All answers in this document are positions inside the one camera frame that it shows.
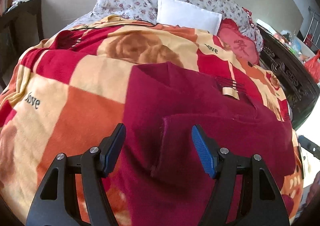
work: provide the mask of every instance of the maroon garment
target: maroon garment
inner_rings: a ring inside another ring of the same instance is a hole
[[[112,178],[126,195],[132,226],[198,224],[214,180],[191,140],[194,124],[236,155],[260,154],[280,188],[294,172],[290,121],[278,121],[244,93],[240,100],[222,95],[217,80],[169,62],[132,68],[124,110],[127,137]],[[231,220],[240,190],[237,176]]]

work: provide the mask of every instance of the fleece blanket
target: fleece blanket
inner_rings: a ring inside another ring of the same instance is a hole
[[[132,69],[138,64],[171,62],[227,82],[224,94],[241,100],[246,92],[279,122],[288,122],[287,101],[270,71],[236,56],[228,44],[206,31],[111,15],[41,41],[20,57],[0,97],[0,193],[25,222],[47,168],[55,156],[83,153],[122,122]],[[301,199],[301,164],[291,130],[290,169],[281,192],[292,201],[293,218]],[[114,183],[121,162],[104,186],[120,225],[131,225],[125,194]],[[76,178],[83,220],[86,213],[81,177]]]

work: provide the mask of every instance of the red plastic bag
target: red plastic bag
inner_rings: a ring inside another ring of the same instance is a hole
[[[320,50],[317,51],[316,56],[312,57],[304,65],[305,69],[311,74],[316,83],[318,83],[320,80],[320,62],[318,62],[319,57]]]

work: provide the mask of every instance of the red cushion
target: red cushion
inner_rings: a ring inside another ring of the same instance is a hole
[[[232,19],[221,21],[217,36],[223,41],[225,50],[232,50],[235,55],[246,59],[251,64],[259,64],[259,54],[254,42],[242,35]]]

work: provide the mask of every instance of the carved wooden cabinet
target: carved wooden cabinet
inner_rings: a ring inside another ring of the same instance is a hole
[[[264,39],[260,60],[279,79],[292,109],[292,127],[296,130],[313,110],[320,88],[285,46],[262,27],[259,29]]]

